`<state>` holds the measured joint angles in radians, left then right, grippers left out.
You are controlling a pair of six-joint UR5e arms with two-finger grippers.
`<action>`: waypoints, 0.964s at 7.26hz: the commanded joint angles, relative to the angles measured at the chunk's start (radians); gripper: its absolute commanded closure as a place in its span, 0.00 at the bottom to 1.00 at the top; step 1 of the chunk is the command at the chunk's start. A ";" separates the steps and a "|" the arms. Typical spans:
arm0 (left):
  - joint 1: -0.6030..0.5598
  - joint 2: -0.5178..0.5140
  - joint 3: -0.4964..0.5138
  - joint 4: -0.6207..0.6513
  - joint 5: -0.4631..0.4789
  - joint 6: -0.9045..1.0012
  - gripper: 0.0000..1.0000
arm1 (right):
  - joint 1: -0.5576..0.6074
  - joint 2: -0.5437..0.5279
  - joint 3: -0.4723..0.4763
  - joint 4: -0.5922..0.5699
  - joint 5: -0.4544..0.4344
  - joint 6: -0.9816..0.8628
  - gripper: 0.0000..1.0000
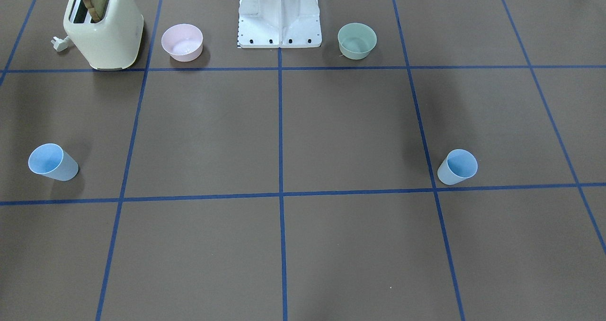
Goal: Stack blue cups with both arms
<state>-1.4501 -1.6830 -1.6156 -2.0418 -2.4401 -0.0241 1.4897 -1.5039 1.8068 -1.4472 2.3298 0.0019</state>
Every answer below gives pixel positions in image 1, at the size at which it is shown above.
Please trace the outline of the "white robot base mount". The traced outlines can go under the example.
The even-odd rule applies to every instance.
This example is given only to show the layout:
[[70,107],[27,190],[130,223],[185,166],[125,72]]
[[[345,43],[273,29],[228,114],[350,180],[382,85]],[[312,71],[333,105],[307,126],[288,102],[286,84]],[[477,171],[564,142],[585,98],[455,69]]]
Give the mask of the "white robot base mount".
[[239,0],[240,48],[316,48],[322,44],[319,0]]

